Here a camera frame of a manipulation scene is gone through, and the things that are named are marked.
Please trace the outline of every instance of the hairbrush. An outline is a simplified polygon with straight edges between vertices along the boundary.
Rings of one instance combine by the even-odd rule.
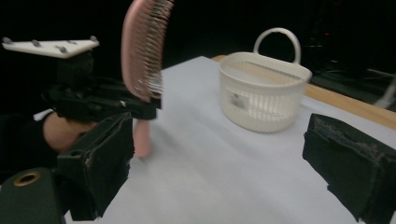
[[[122,79],[127,89],[145,103],[163,94],[163,41],[173,0],[134,0],[129,7],[121,39]],[[135,155],[149,154],[149,120],[134,127]]]

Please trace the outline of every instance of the white table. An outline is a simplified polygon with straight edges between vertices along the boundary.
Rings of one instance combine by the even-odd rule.
[[[356,223],[302,158],[309,117],[343,120],[394,148],[396,131],[305,97],[286,131],[253,133],[222,114],[218,66],[199,57],[163,71],[152,154],[132,159],[129,180],[94,223]]]

